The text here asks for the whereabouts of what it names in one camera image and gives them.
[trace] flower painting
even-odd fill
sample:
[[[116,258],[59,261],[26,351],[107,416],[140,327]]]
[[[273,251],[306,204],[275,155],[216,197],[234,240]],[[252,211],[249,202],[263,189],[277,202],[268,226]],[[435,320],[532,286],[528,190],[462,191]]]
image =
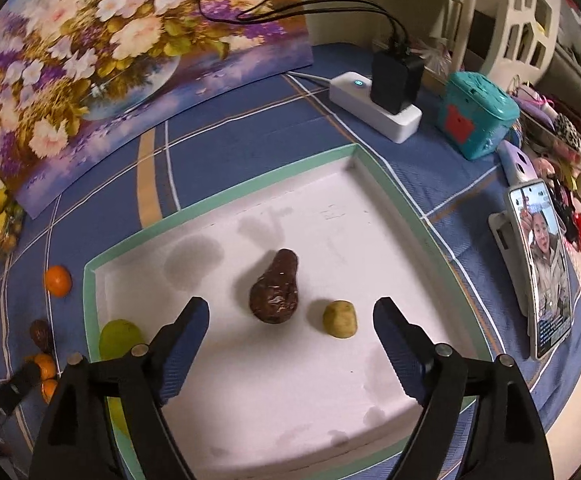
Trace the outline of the flower painting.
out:
[[[202,9],[225,20],[261,1],[202,0]],[[257,12],[295,1],[267,0]],[[232,25],[206,19],[198,0],[9,0],[0,11],[0,177],[37,216],[147,129],[311,60],[301,16]]]

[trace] teal plastic container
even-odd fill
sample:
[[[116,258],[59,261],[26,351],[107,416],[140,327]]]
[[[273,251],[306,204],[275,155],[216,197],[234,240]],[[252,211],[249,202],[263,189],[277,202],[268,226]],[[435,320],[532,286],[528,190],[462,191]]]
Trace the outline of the teal plastic container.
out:
[[[519,116],[517,103],[484,75],[455,72],[446,83],[437,125],[474,160],[493,153]]]

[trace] plaid tablecloth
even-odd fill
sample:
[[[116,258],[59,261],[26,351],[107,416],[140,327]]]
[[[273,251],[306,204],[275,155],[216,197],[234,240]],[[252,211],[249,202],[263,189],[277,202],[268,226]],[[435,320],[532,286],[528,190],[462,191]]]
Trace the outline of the plaid tablecloth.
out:
[[[369,75],[371,54],[349,44],[316,47],[305,69],[334,77]],[[350,142],[363,144],[393,176],[439,244],[487,336],[493,356],[512,355],[533,391],[544,427],[564,407],[581,373],[581,290],[570,337],[544,362],[529,358],[526,320],[520,314],[504,261],[488,228],[488,215],[504,210],[506,177],[496,155],[465,160],[435,127],[439,97],[420,92],[419,131],[394,144],[333,105],[311,82],[280,75],[215,97],[132,140],[69,187],[34,221],[0,269],[0,381],[36,351],[32,320],[53,327],[58,362],[88,354],[82,315],[84,265],[124,238],[192,203],[266,171]],[[55,264],[72,274],[73,292],[52,298],[43,273]],[[30,396],[8,422],[4,437],[17,465],[30,463],[45,405]],[[447,457],[452,478],[472,416],[466,410]],[[355,475],[385,478],[397,458]]]

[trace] metal screw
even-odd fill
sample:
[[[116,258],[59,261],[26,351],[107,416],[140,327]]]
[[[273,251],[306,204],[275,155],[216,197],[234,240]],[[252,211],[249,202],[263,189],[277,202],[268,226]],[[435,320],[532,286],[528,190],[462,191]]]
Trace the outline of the metal screw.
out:
[[[69,355],[66,361],[71,366],[77,366],[78,364],[80,364],[82,359],[84,359],[84,357],[79,352],[75,352],[74,354]]]
[[[448,357],[453,353],[453,349],[446,343],[439,343],[435,345],[435,353],[442,357]]]
[[[148,353],[148,345],[135,345],[130,353],[134,357],[143,357]]]
[[[504,366],[507,366],[509,368],[515,364],[515,359],[510,357],[509,354],[500,355],[499,361],[501,362],[501,364],[503,364]]]

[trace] white tray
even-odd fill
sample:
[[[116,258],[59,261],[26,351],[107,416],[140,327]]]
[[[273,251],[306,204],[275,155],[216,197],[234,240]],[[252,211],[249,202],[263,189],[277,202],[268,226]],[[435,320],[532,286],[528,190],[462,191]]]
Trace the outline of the white tray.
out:
[[[299,307],[280,325],[248,308],[280,248],[299,258]],[[373,329],[390,296],[433,342],[490,359],[442,254],[386,173],[344,146],[210,197],[128,238],[86,266],[91,360],[112,319],[150,340],[192,296],[210,326],[180,395],[163,408],[200,479],[342,478],[399,452],[421,414]],[[351,301],[359,331],[323,332],[324,307]],[[118,446],[136,480],[129,440]]]

